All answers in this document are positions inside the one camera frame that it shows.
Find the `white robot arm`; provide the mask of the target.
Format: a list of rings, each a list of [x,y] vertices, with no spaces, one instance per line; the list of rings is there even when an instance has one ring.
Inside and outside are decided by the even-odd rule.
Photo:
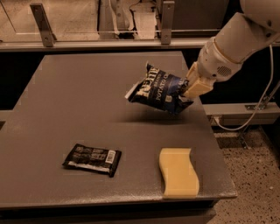
[[[235,13],[210,38],[189,69],[184,97],[194,99],[213,90],[215,82],[228,81],[252,54],[271,45],[280,34],[280,0],[240,0]]]

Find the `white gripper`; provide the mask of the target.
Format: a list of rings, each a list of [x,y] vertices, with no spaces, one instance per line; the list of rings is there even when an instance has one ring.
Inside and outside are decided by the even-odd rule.
[[[241,68],[242,64],[235,63],[225,57],[218,49],[215,39],[210,38],[201,48],[197,63],[193,62],[188,70],[186,75],[188,88],[183,96],[194,99],[206,94],[213,90],[214,80],[217,82],[227,81]]]

